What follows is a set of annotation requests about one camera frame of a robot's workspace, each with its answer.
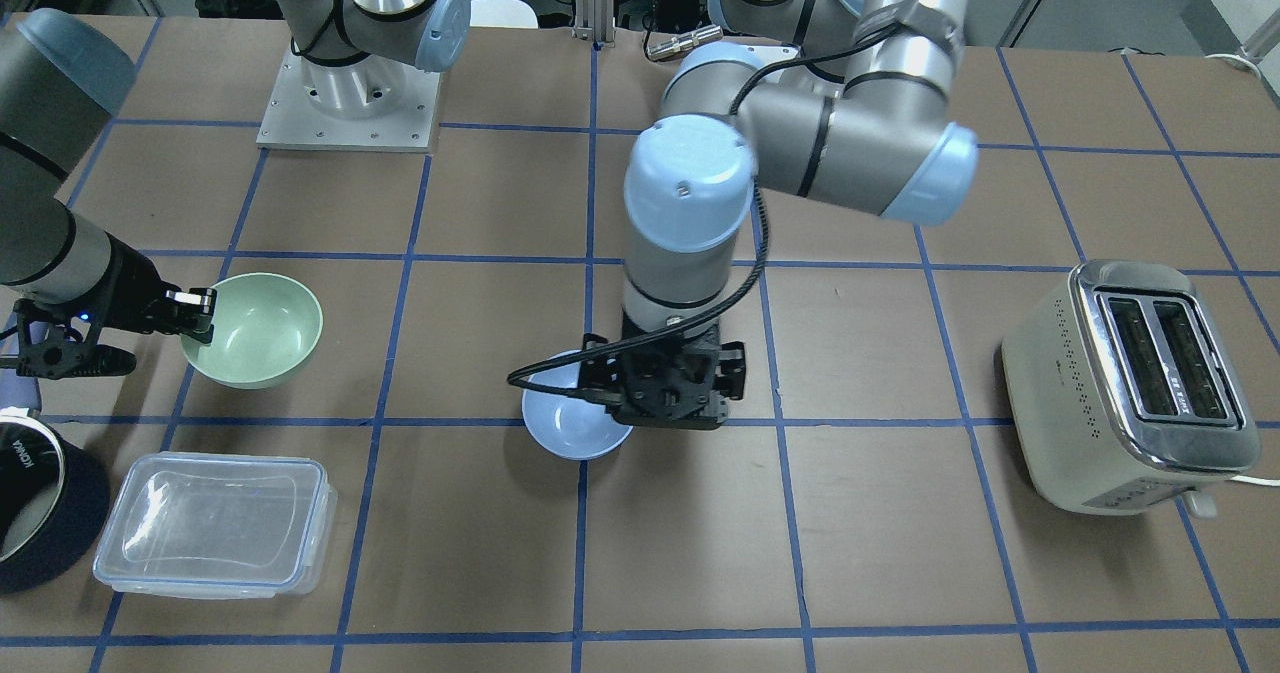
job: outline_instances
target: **brown table surface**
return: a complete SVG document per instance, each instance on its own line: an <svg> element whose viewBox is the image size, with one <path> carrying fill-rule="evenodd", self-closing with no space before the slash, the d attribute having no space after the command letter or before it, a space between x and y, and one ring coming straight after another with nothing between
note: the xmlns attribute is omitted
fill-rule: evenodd
<svg viewBox="0 0 1280 673"><path fill-rule="evenodd" d="M1262 422L1256 473L1280 476L1280 113L1248 73L969 49L960 214L915 230L768 194L772 262L724 326L748 398L580 464L530 439L504 374L617 335L621 178L673 67L628 32L594 52L475 29L430 157L269 154L283 23L88 20L140 75L60 196L179 285L306 281L325 333L265 392L109 334L138 371L46 383L49 421L116 484L164 447L307 455L340 499L314 592L113 595L86 557L0 599L0 669L1280 670L1280 493L1219 486L1216 521L1061 512L995 363L1080 260L1170 264Z"/></svg>

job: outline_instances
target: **blue tape line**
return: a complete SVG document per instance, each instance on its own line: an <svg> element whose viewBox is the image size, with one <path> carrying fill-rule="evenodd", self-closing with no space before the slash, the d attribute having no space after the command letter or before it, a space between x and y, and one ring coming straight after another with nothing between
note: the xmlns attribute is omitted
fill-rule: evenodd
<svg viewBox="0 0 1280 673"><path fill-rule="evenodd" d="M412 429L430 429L430 427L494 427L494 429L507 429L507 427L524 427L524 418L381 418L384 427L412 427Z"/></svg>
<svg viewBox="0 0 1280 673"><path fill-rule="evenodd" d="M582 266L588 258L572 255L439 255L416 253L413 260L430 264L556 264L556 266Z"/></svg>
<svg viewBox="0 0 1280 673"><path fill-rule="evenodd" d="M567 132L567 134L585 134L590 129L580 125L518 125L518 123L440 123L442 129L461 131L524 131L524 132Z"/></svg>
<svg viewBox="0 0 1280 673"><path fill-rule="evenodd" d="M220 258L224 249L146 248L142 255L164 258ZM402 260L398 253L323 252L323 249L237 249L237 258L300 258L300 260ZM572 255L439 255L416 253L413 260L434 264L556 264L556 266L622 266L622 258L576 258ZM754 260L733 260L735 267L754 266ZM882 271L920 271L922 264L901 260L769 260L768 267L837 267L882 269ZM1069 273L1071 266L1027 266L1027 264L933 264L934 271L970 273ZM1181 267L1188 276L1277 278L1280 271L1263 269Z"/></svg>
<svg viewBox="0 0 1280 673"><path fill-rule="evenodd" d="M138 52L138 61L133 63L133 70L141 73L142 64L147 61L147 55L151 54L151 45L156 41L156 35L160 32L160 24L164 23L164 18L156 18L151 23L151 31L147 32L147 40L142 44L142 50Z"/></svg>
<svg viewBox="0 0 1280 673"><path fill-rule="evenodd" d="M594 298L595 298L595 156L598 150L596 116L599 114L599 54L591 50L591 96L590 96L590 136L586 139L586 262L582 298L582 330L591 331L594 328Z"/></svg>
<svg viewBox="0 0 1280 673"><path fill-rule="evenodd" d="M1178 154L1193 157L1280 157L1280 154L1226 152L1226 150L1179 150Z"/></svg>
<svg viewBox="0 0 1280 673"><path fill-rule="evenodd" d="M1235 628L1276 629L1280 618L1236 618ZM1219 618L1172 618L1152 621L1065 621L1028 623L1036 635L1089 633L1114 631L1213 631L1221 629ZM1012 623L960 623L950 626L827 626L809 629L814 638L890 638L1018 635ZM623 629L582 631L584 642L621 641L717 641L717 640L794 640L805 635L799 627L776 628L691 628L691 629ZM0 636L0 649L14 647L88 647L101 636ZM282 646L282 645L468 645L468 644L567 644L571 631L502 631L486 633L187 633L175 636L123 635L106 637L106 647L147 646Z"/></svg>
<svg viewBox="0 0 1280 673"><path fill-rule="evenodd" d="M599 114L599 49L591 49L590 113L586 154L586 258L595 257L595 151L596 116ZM591 331L595 303L595 269L585 266L582 296L582 330ZM582 621L586 605L586 494L590 464L584 461L577 467L577 518L573 526L573 640L570 654L571 673L582 672Z"/></svg>
<svg viewBox="0 0 1280 673"><path fill-rule="evenodd" d="M1216 618L1181 618L1170 621L1066 621L1028 623L1033 633L1097 633L1107 631L1203 631L1221 629Z"/></svg>
<svg viewBox="0 0 1280 673"><path fill-rule="evenodd" d="M996 49L996 58L1000 58L1001 70L1005 72L1005 79L1009 82L1009 90L1014 93L1014 102L1018 104L1018 111L1023 116L1023 125L1027 125L1027 133L1034 145L1036 155L1041 161L1041 166L1044 170L1044 177L1048 180L1048 187L1053 192L1053 200L1057 202L1057 209L1062 214L1062 223L1066 223L1066 232L1071 237L1071 244L1075 246L1075 256L1084 262L1084 246L1080 244L1080 237L1075 234L1075 225L1071 223L1071 214L1066 211L1066 202L1062 200L1062 193L1057 187L1057 180L1053 177L1052 168L1048 166L1048 159L1044 155L1044 150L1041 146L1039 137L1036 134L1036 127L1032 125L1032 116L1027 111L1027 104L1023 102L1023 95L1018 91L1018 84L1014 82L1014 72L1009 70L1009 61L1005 61L1005 51Z"/></svg>
<svg viewBox="0 0 1280 673"><path fill-rule="evenodd" d="M762 235L759 218L751 218L751 230L756 244ZM773 431L778 447L778 467L782 473L782 505L787 517L787 542L791 546L791 573L795 577L796 608L800 618L800 633L804 641L805 670L815 673L818 670L817 658L813 651L813 619L809 618L809 603L804 592L804 555L800 550L800 526L796 523L795 489L791 484L791 458L787 452L787 432L782 413L782 392L778 377L777 344L773 338L773 313L769 305L768 273L759 278L756 287L760 289L760 310L764 316L764 352L769 363L769 389L773 395Z"/></svg>
<svg viewBox="0 0 1280 673"><path fill-rule="evenodd" d="M1280 618L1233 618L1236 628L1280 628Z"/></svg>
<svg viewBox="0 0 1280 673"><path fill-rule="evenodd" d="M0 636L0 649L5 647L90 647L99 636Z"/></svg>
<svg viewBox="0 0 1280 673"><path fill-rule="evenodd" d="M1213 608L1217 609L1219 622L1226 629L1226 638L1230 641L1231 650L1235 653L1235 661L1240 665L1240 673L1249 673L1249 663L1244 659L1244 649L1240 647L1240 640L1235 636L1235 626L1231 623L1231 617L1226 613L1226 604L1222 603L1222 594L1217 590L1217 581L1213 578L1213 572L1210 571L1208 558L1204 555L1204 549L1201 546L1199 537L1196 535L1196 528L1192 526L1192 519L1187 513L1187 505L1183 502L1174 502L1178 508L1178 517L1183 522L1183 530L1187 531L1187 540L1192 544L1192 550L1196 554L1196 563L1201 567L1201 573L1204 576L1204 585L1208 586L1208 595L1213 599Z"/></svg>
<svg viewBox="0 0 1280 673"><path fill-rule="evenodd" d="M374 477L378 472L378 453L381 448L383 425L387 417L387 400L392 389L392 374L396 368L396 351L399 345L401 324L404 321L404 305L408 299L408 287L413 273L413 249L417 246L417 235L422 226L422 211L426 207L426 191L431 177L431 157L422 159L422 175L417 189L417 202L413 203L413 220L408 230L408 241L404 244L404 262L401 269L401 281L396 294L396 310L392 315L392 330L387 342L387 363L383 367L383 383L378 390L378 407L374 412L374 431L369 438L369 462L365 467L365 485L360 495L360 512L356 517L356 535L351 544L351 563L347 566L347 585L343 587L342 609L338 613L338 635L344 636L351 624L351 608L356 599L356 581L360 577L360 562L365 550L365 531L369 526L369 508L374 496ZM342 670L343 642L339 641L333 647L333 659L329 669L333 673Z"/></svg>
<svg viewBox="0 0 1280 673"><path fill-rule="evenodd" d="M115 125L178 125L198 127L198 129L256 129L261 122L206 122L206 120L161 120L161 118L116 118Z"/></svg>
<svg viewBox="0 0 1280 673"><path fill-rule="evenodd" d="M97 637L93 647L93 658L88 663L88 673L99 673L102 669L102 658L106 655L111 631L115 628L115 617L120 614L120 603L123 600L124 594L111 594L111 604L106 606L106 618L102 621L102 633Z"/></svg>
<svg viewBox="0 0 1280 673"><path fill-rule="evenodd" d="M1153 118L1153 120L1156 120L1156 127L1158 127L1160 134L1164 136L1165 143L1169 145L1170 152L1174 154L1174 161L1178 162L1179 170L1183 171L1183 178L1185 178L1187 186L1192 191L1192 196L1196 200L1196 203L1199 205L1201 212L1204 216L1204 221L1208 223L1210 230L1213 232L1213 237L1217 241L1217 244L1221 246L1222 255L1225 255L1226 257L1226 262L1230 264L1231 271L1234 271L1239 278L1240 287L1243 287L1244 289L1244 296L1247 296L1247 298L1249 299L1249 305L1252 305L1253 307L1253 313L1256 313L1256 316L1258 317L1258 322L1262 322L1262 330L1266 331L1267 338L1271 339L1271 348L1275 349L1276 353L1280 353L1280 339L1276 338L1275 330L1274 328L1271 328L1271 322L1267 321L1266 313L1262 312L1262 307L1261 305L1258 305L1257 296L1253 296L1253 289L1252 287L1249 287L1249 281L1245 280L1243 275L1240 275L1240 266L1239 264L1235 262L1235 255L1231 253L1230 246L1226 244L1226 239L1225 237L1222 237L1221 228L1217 226L1217 221L1215 221L1213 215L1208 211L1208 205L1204 203L1204 196L1201 194L1199 187L1196 184L1196 180L1193 180L1192 173L1188 170L1187 162L1183 161L1178 146L1174 145L1172 137L1169 134L1169 131L1165 129L1165 122L1160 120L1160 114L1156 113L1156 106L1151 102L1151 96L1147 95L1147 90L1143 88L1142 81L1138 79L1138 70L1134 70L1133 63L1129 63L1128 55L1121 55L1121 58L1124 58L1124 67L1126 68L1126 70L1129 70L1129 77L1130 79L1133 79L1133 84L1137 86L1138 88L1138 95L1142 95L1142 102L1147 105L1147 111L1151 113L1151 116Z"/></svg>
<svg viewBox="0 0 1280 673"><path fill-rule="evenodd" d="M590 468L586 461L577 467L577 522L573 526L573 635L570 669L582 669L582 621L586 606L586 490Z"/></svg>
<svg viewBox="0 0 1280 673"><path fill-rule="evenodd" d="M173 415L41 415L50 424L169 424ZM261 415L178 415L179 426L273 426L273 427L369 427L374 418L273 418ZM777 418L727 418L730 427L773 427ZM960 429L964 418L782 418L788 429ZM1012 426L1014 418L969 418L974 427ZM381 418L383 427L393 429L508 429L524 427L521 418ZM1280 429L1280 421L1258 421L1261 429Z"/></svg>
<svg viewBox="0 0 1280 673"><path fill-rule="evenodd" d="M244 203L241 205L239 216L236 218L236 228L232 232L232 241L227 244L227 258L223 260L223 267L220 269L218 278L225 278L230 271L232 260L236 257L236 249L239 246L241 235L244 234L244 223L248 221L248 212L253 207L253 198L257 196L257 184L262 180L262 170L266 168L266 157L270 150L262 148L257 154L257 164L253 166L253 175L248 180L248 193L244 196Z"/></svg>
<svg viewBox="0 0 1280 673"><path fill-rule="evenodd" d="M106 122L106 125L102 125L102 132L100 132L100 134L97 136L97 143L93 145L92 152L88 154L88 161L84 162L84 171L81 173L81 177L76 182L76 187L73 187L72 193L67 196L68 209L74 207L77 200L79 200L81 193L83 193L84 184L87 184L88 182L90 173L93 171L93 166L96 166L97 159L102 154L102 148L106 148L106 139L108 137L111 136L111 131L114 131L114 127L115 122Z"/></svg>
<svg viewBox="0 0 1280 673"><path fill-rule="evenodd" d="M924 281L929 287L929 299L933 303L933 315L938 322L938 335L942 336L942 351L946 353L947 370L951 372L951 385L955 389L956 404L960 407L960 417L965 422L965 432L969 432L969 450L973 454L973 463L978 471L978 482L982 485L982 496L987 504L987 518L991 521L991 532L996 537L996 551L1000 554L1000 567L1005 573L1005 585L1009 587L1009 603L1014 609L1014 619L1018 623L1018 637L1023 642L1023 655L1027 658L1029 673L1037 673L1036 653L1032 650L1032 637L1027 628L1027 617L1023 613L1021 596L1018 594L1018 581L1014 578L1014 566L1009 559L1009 546L1005 544L1005 532L1000 523L1000 513L996 511L996 495L991 490L991 480L987 476L987 463L982 458L982 447L978 445L978 432L970 424L969 403L964 395L964 381L960 380L960 367L956 365L955 349L951 345L951 334L947 331L946 316L942 312L942 298L938 296L938 284L933 276L933 266L929 264L929 251L924 244L924 232L915 228L915 246L920 249L920 262L924 264Z"/></svg>

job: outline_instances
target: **bowl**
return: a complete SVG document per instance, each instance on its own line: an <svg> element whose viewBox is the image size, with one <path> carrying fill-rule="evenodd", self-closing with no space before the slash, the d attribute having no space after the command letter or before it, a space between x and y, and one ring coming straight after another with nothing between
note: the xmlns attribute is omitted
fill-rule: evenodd
<svg viewBox="0 0 1280 673"><path fill-rule="evenodd" d="M564 351L561 354L570 353L577 351ZM544 386L571 389L577 385L579 367L580 363L568 363L532 374L529 380ZM525 413L525 427L534 440L550 453L568 461L599 458L622 445L631 434L631 426L614 421L603 406L577 398L526 390L520 408Z"/></svg>
<svg viewBox="0 0 1280 673"><path fill-rule="evenodd" d="M320 301L275 273L216 281L214 340L182 336L182 353L202 376L233 389L280 385L306 366L324 328Z"/></svg>

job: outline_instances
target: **plastic food container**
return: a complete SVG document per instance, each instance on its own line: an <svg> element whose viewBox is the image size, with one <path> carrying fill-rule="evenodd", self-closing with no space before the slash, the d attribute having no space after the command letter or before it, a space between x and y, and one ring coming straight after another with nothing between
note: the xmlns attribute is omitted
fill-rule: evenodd
<svg viewBox="0 0 1280 673"><path fill-rule="evenodd" d="M142 455L124 477L93 576L116 591L173 598L307 594L337 498L306 458Z"/></svg>

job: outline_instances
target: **white toaster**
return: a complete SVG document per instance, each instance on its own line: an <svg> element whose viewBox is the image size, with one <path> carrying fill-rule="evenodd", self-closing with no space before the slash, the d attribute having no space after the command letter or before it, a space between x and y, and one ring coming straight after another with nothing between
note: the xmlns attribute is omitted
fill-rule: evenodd
<svg viewBox="0 0 1280 673"><path fill-rule="evenodd" d="M1002 345L1032 481L1053 505L1129 516L1257 463L1258 431L1188 276L1128 260L1073 269Z"/></svg>

